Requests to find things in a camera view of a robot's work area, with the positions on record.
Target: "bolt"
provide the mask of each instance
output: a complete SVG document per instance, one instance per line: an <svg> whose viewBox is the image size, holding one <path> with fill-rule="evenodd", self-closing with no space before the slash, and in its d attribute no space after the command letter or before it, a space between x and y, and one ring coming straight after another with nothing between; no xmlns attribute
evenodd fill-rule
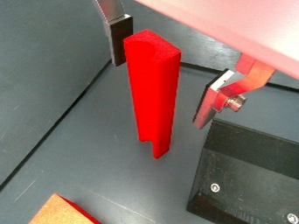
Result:
<svg viewBox="0 0 299 224"><path fill-rule="evenodd" d="M217 184L210 184L209 189L217 193L220 191L220 186Z"/></svg>
<svg viewBox="0 0 299 224"><path fill-rule="evenodd" d="M238 94L233 97L229 97L225 104L224 104L224 107L225 108L229 108L232 111L237 112L238 109L241 108L241 106L244 105L246 101L246 98Z"/></svg>
<svg viewBox="0 0 299 224"><path fill-rule="evenodd" d="M299 223L299 219L296 217L296 215L293 213L289 213L286 216L285 216L288 222L290 224L297 224Z"/></svg>

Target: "orange block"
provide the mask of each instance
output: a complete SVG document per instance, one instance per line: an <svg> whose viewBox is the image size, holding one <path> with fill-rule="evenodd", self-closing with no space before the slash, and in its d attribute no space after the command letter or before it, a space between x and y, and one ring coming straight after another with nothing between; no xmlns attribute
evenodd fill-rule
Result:
<svg viewBox="0 0 299 224"><path fill-rule="evenodd" d="M100 224L100 222L73 202L54 193L29 224Z"/></svg>

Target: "metal plate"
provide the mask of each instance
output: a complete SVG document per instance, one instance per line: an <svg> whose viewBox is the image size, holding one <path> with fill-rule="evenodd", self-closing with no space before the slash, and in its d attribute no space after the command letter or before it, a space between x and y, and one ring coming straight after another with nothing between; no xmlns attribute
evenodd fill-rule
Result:
<svg viewBox="0 0 299 224"><path fill-rule="evenodd" d="M214 120L188 211L214 223L284 223L299 215L297 161L299 143Z"/></svg>

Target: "black metal stand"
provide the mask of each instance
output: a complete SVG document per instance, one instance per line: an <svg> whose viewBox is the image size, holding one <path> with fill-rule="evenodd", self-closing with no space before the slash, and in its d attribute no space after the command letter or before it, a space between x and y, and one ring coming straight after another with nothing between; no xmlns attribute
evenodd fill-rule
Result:
<svg viewBox="0 0 299 224"><path fill-rule="evenodd" d="M186 210L214 223L299 223L299 144L214 120Z"/></svg>

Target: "gray table surface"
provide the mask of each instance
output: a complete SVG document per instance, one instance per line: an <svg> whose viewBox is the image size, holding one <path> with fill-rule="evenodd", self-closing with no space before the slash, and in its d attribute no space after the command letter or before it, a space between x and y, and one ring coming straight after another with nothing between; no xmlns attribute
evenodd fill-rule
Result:
<svg viewBox="0 0 299 224"><path fill-rule="evenodd" d="M0 2L0 185L109 59L90 1Z"/></svg>
<svg viewBox="0 0 299 224"><path fill-rule="evenodd" d="M0 223L26 223L53 193L102 223L208 223L185 211L209 125L192 116L214 77L181 69L170 151L136 140L126 67L109 67L0 193ZM299 141L299 94L264 87L218 118Z"/></svg>

